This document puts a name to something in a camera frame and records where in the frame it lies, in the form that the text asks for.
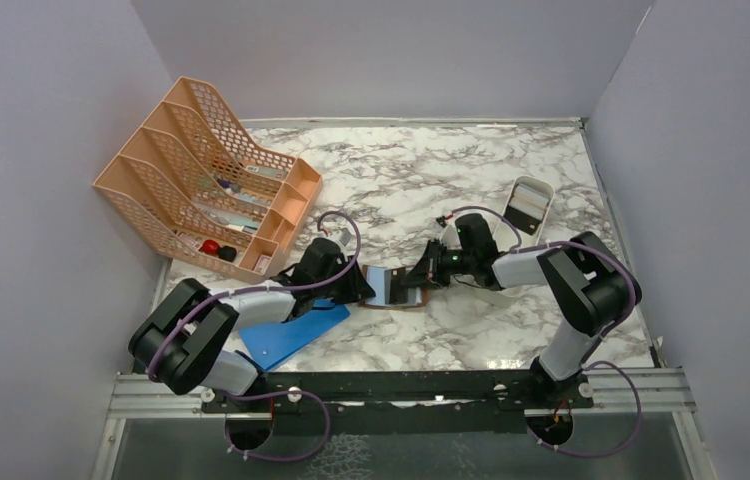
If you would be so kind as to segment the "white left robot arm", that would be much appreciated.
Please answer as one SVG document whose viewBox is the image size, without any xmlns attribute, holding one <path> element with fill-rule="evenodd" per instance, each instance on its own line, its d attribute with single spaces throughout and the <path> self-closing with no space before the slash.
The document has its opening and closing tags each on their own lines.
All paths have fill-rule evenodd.
<svg viewBox="0 0 750 480">
<path fill-rule="evenodd" d="M 232 333 L 289 323 L 320 300 L 346 305 L 375 294 L 354 258 L 337 242 L 317 238 L 297 263 L 257 285 L 213 293 L 194 278 L 179 282 L 134 332 L 127 350 L 151 380 L 173 393 L 224 390 L 249 411 L 264 401 L 263 370 L 245 353 L 225 350 Z"/>
</svg>

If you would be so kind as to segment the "brown leather card holder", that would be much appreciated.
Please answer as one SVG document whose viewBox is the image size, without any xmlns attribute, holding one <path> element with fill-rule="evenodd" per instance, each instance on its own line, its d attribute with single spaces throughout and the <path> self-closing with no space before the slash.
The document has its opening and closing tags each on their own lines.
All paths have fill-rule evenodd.
<svg viewBox="0 0 750 480">
<path fill-rule="evenodd" d="M 358 305 L 368 309 L 404 310 L 421 308 L 429 303 L 429 292 L 421 287 L 407 287 L 404 281 L 410 272 L 408 267 L 387 269 L 362 265 L 361 271 L 367 284 L 375 292 L 372 298 Z"/>
</svg>

